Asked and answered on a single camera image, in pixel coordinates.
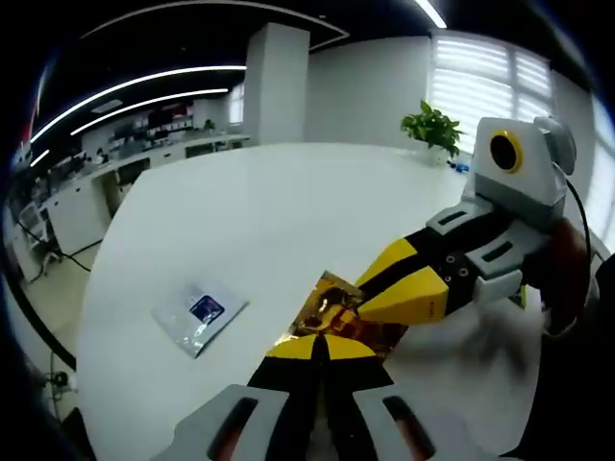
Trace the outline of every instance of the yellow circular marking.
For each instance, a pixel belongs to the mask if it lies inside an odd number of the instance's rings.
[[[516,173],[517,170],[519,170],[519,168],[521,168],[521,165],[523,164],[523,149],[521,149],[521,145],[519,144],[517,137],[509,130],[499,130],[495,132],[493,136],[491,136],[491,139],[493,140],[493,138],[496,136],[505,137],[510,142],[510,144],[512,144],[512,147],[515,150],[514,165],[512,165],[512,168],[509,168],[507,170],[503,169],[506,173],[512,175],[513,173]]]

